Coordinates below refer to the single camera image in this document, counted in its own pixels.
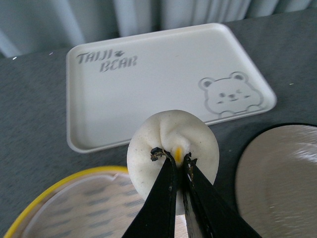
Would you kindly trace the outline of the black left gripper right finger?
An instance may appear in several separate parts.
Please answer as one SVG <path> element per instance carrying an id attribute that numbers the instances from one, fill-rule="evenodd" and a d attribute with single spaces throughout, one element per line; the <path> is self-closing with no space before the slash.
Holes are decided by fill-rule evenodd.
<path id="1" fill-rule="evenodd" d="M 256 238 L 258 233 L 221 198 L 191 153 L 183 163 L 183 202 L 190 238 Z"/>

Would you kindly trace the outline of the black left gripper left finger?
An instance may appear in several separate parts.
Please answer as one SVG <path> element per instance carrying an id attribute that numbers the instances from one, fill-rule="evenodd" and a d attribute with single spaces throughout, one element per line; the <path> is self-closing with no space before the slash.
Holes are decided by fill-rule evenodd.
<path id="1" fill-rule="evenodd" d="M 178 169 L 172 155 L 161 149 L 151 150 L 154 162 L 165 157 L 165 162 L 143 207 L 124 233 L 124 238 L 175 237 Z"/>

